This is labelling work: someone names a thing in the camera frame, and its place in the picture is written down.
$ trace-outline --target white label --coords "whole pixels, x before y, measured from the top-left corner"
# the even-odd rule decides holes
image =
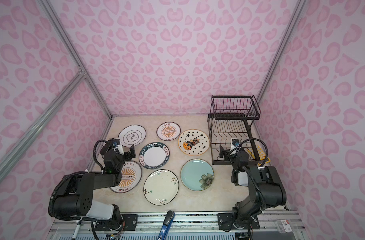
[[[281,220],[281,223],[284,226],[285,232],[292,232],[292,228],[290,227],[288,220]]]

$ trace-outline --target light blue plate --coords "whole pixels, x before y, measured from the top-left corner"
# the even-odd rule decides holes
[[[207,189],[213,182],[213,169],[209,163],[201,159],[187,161],[181,169],[182,183],[193,191]]]

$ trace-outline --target dish rack upper basket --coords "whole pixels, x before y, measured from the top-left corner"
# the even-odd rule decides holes
[[[212,96],[211,111],[216,120],[258,120],[261,109],[255,96]]]

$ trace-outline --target pink leopard print wall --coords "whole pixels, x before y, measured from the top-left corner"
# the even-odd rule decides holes
[[[53,188],[65,174],[85,170],[106,124],[82,82],[0,184],[0,240],[45,239]]]
[[[296,0],[53,0],[113,114],[257,95]]]
[[[365,239],[365,1],[310,1],[261,110],[308,235]]]
[[[0,1],[0,159],[76,72],[35,0]]]

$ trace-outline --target orange sunburst design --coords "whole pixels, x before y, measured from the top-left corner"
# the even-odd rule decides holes
[[[136,179],[136,172],[130,167],[123,169],[121,174],[123,177],[120,181],[120,184],[118,185],[119,187],[127,187],[131,185]]]
[[[161,134],[164,137],[173,137],[176,134],[176,128],[172,126],[166,126],[161,130]]]

